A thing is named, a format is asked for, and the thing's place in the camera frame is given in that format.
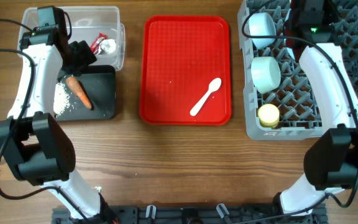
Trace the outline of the mint green bowl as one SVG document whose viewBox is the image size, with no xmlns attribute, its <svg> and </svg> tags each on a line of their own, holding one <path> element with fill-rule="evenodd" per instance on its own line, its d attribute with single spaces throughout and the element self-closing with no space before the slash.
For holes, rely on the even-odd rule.
<svg viewBox="0 0 358 224">
<path fill-rule="evenodd" d="M 251 77 L 260 94 L 273 91 L 281 82 L 278 62 L 273 57 L 254 58 L 251 63 Z"/>
</svg>

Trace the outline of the light blue rice bowl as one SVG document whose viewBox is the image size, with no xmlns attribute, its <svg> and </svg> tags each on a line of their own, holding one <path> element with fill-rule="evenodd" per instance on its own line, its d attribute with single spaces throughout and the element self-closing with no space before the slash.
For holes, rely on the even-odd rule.
<svg viewBox="0 0 358 224">
<path fill-rule="evenodd" d="M 249 34 L 253 36 L 276 35 L 275 23 L 266 12 L 253 14 L 249 19 Z M 275 42 L 275 38 L 252 38 L 256 49 L 263 49 Z"/>
</svg>

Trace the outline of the red snack wrapper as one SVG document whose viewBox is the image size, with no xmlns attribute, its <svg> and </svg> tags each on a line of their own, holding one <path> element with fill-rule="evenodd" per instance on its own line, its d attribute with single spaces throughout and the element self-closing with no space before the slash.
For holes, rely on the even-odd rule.
<svg viewBox="0 0 358 224">
<path fill-rule="evenodd" d="M 92 53 L 94 53 L 95 55 L 98 55 L 100 53 L 100 51 L 101 51 L 100 44 L 102 43 L 102 41 L 107 39 L 107 37 L 108 36 L 106 34 L 99 33 L 97 38 L 95 38 L 95 40 L 93 41 L 93 43 L 90 46 Z"/>
</svg>

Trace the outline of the yellow plastic cup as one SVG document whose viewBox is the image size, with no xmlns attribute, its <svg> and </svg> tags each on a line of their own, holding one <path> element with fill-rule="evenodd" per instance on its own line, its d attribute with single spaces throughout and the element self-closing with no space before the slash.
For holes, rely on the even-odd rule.
<svg viewBox="0 0 358 224">
<path fill-rule="evenodd" d="M 265 128 L 276 128 L 280 120 L 280 112 L 273 104 L 265 104 L 257 110 L 260 125 Z"/>
</svg>

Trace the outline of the white plastic spoon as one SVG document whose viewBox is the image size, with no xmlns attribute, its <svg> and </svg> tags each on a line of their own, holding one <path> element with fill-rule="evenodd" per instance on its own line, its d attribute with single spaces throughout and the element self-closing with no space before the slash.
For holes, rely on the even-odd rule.
<svg viewBox="0 0 358 224">
<path fill-rule="evenodd" d="M 209 83 L 207 92 L 200 98 L 200 100 L 190 110 L 191 116 L 196 116 L 200 112 L 201 108 L 206 103 L 206 100 L 213 92 L 219 90 L 221 84 L 222 84 L 222 80 L 220 78 L 215 78 Z"/>
</svg>

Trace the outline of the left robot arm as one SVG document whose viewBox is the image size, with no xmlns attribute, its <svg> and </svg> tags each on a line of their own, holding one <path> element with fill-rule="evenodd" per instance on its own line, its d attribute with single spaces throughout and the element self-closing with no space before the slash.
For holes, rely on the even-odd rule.
<svg viewBox="0 0 358 224">
<path fill-rule="evenodd" d="M 0 162 L 37 193 L 53 193 L 71 222 L 114 223 L 114 212 L 76 170 L 74 147 L 53 115 L 57 80 L 86 68 L 96 56 L 86 42 L 70 41 L 71 21 L 63 9 L 45 6 L 37 14 L 38 26 L 26 28 L 17 49 L 22 76 L 16 100 L 0 121 Z"/>
</svg>

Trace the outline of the orange carrot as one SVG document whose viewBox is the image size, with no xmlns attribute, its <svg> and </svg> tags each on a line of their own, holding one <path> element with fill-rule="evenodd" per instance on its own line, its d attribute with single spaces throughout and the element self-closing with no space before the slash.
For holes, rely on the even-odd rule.
<svg viewBox="0 0 358 224">
<path fill-rule="evenodd" d="M 81 87 L 79 81 L 75 77 L 68 77 L 66 79 L 66 84 L 69 89 L 81 100 L 81 102 L 85 105 L 89 110 L 92 109 L 92 104 Z"/>
</svg>

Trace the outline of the white tissue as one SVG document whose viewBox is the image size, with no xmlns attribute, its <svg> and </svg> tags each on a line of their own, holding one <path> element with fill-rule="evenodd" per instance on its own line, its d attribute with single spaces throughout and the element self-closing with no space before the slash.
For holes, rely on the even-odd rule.
<svg viewBox="0 0 358 224">
<path fill-rule="evenodd" d="M 104 39 L 100 43 L 100 48 L 107 54 L 114 54 L 116 52 L 116 41 L 114 39 Z"/>
</svg>

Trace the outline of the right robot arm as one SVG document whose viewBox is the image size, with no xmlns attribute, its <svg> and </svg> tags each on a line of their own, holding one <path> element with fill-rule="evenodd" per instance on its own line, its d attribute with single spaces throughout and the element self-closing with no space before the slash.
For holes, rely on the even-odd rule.
<svg viewBox="0 0 358 224">
<path fill-rule="evenodd" d="M 333 29 L 339 14 L 332 1 L 291 1 L 283 39 L 300 64 L 318 105 L 323 135 L 306 152 L 303 175 L 279 195 L 282 213 L 305 215 L 328 197 L 358 190 L 358 98 Z"/>
</svg>

